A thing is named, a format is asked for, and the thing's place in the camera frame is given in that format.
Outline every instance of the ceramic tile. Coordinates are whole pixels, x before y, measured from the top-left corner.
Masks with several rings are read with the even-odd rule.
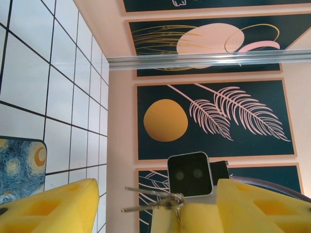
[[[109,84],[109,63],[105,58],[105,55],[102,54],[102,78],[105,80],[107,84]]]
[[[71,80],[73,80],[74,75],[75,51],[76,45],[61,28],[59,23],[55,21],[52,64]]]
[[[106,223],[106,195],[103,195],[99,199],[97,230],[99,230],[105,223]]]
[[[87,129],[88,99],[89,97],[86,93],[81,91],[77,86],[74,87],[72,124],[85,129]]]
[[[93,37],[92,43],[92,64],[98,73],[101,73],[102,70],[102,50],[97,44],[95,38]]]
[[[86,169],[86,178],[96,179],[98,182],[98,167],[90,167]]]
[[[106,225],[104,225],[98,233],[106,233]]]
[[[104,81],[102,81],[101,86],[101,105],[108,109],[108,86]]]
[[[44,191],[68,184],[68,172],[48,175],[45,177]]]
[[[5,33],[6,33],[6,30],[3,27],[0,27],[0,65],[2,64]]]
[[[73,83],[51,67],[47,115],[71,123]]]
[[[1,0],[0,23],[2,23],[4,26],[6,26],[8,23],[9,9],[10,9],[10,0]]]
[[[96,70],[91,68],[90,95],[99,103],[101,101],[101,77]]]
[[[0,100],[45,114],[49,64],[8,37]]]
[[[53,16],[38,0],[13,1],[10,30],[50,60]]]
[[[71,38],[76,41],[78,26],[78,8],[73,0],[61,0],[56,2],[55,17],[65,28]]]
[[[107,137],[99,137],[99,164],[107,163]]]
[[[101,107],[100,134],[107,136],[108,111]]]
[[[70,169],[86,167],[87,131],[71,129]]]
[[[0,135],[43,138],[44,117],[0,104]]]
[[[98,164],[99,156],[99,135],[88,132],[87,140],[87,166]]]
[[[100,105],[90,98],[89,114],[88,114],[88,129],[99,133],[99,111]]]
[[[55,10],[55,0],[43,0],[43,2],[46,4],[46,6],[49,8],[49,10],[54,15]]]
[[[96,216],[95,216],[92,233],[97,233],[97,213],[96,213]]]
[[[86,178],[86,169],[80,169],[69,172],[69,183],[80,181]]]
[[[76,71],[74,82],[89,94],[89,80],[90,80],[91,64],[86,57],[77,50],[76,57]]]
[[[82,15],[79,13],[79,25],[78,25],[78,47],[84,53],[84,55],[91,60],[92,50],[92,33],[86,25]]]
[[[68,170],[70,125],[47,119],[44,142],[48,148],[46,172]]]
[[[98,187],[99,195],[103,195],[106,192],[107,186],[107,165],[99,166],[99,175],[98,175]]]

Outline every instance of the framed art panel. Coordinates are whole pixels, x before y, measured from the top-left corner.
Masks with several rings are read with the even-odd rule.
[[[281,186],[290,188],[303,194],[300,168],[298,163],[280,164],[256,164],[228,166],[230,175],[260,179],[273,182]],[[142,189],[169,192],[168,173],[163,168],[138,168],[137,186]],[[146,205],[155,202],[157,198],[151,195],[138,194],[138,204]],[[142,211],[138,213],[139,233],[150,232],[152,221],[152,211]]]
[[[138,161],[295,156],[283,79],[137,86]]]
[[[41,140],[0,136],[0,204],[44,191],[46,157]]]
[[[311,27],[311,14],[129,21],[133,53],[228,53],[286,50]],[[206,73],[280,72],[279,64],[139,69],[138,77]]]
[[[205,0],[158,0],[158,1],[142,1],[142,0],[120,0],[123,11],[125,13],[134,12],[160,12],[171,10],[199,10],[211,8],[232,8],[232,7],[260,7],[260,6],[283,6],[293,4],[296,6],[308,6],[310,0],[236,0],[236,1],[205,1]]]

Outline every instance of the blue swirl pattern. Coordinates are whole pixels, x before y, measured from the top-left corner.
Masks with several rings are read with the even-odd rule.
[[[42,192],[45,167],[42,142],[0,139],[0,204]]]

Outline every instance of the pink shape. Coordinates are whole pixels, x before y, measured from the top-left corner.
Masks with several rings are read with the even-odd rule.
[[[272,40],[263,40],[263,41],[251,43],[249,45],[245,45],[239,50],[239,52],[247,52],[247,51],[254,50],[257,48],[262,48],[262,47],[272,47],[278,50],[280,49],[280,45],[278,44],[278,42],[275,42]]]

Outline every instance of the yellow foam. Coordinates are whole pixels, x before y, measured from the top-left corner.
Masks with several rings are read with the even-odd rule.
[[[224,233],[311,233],[311,203],[229,179],[217,186]]]
[[[0,233],[90,233],[99,203],[95,179],[84,179],[0,205]]]

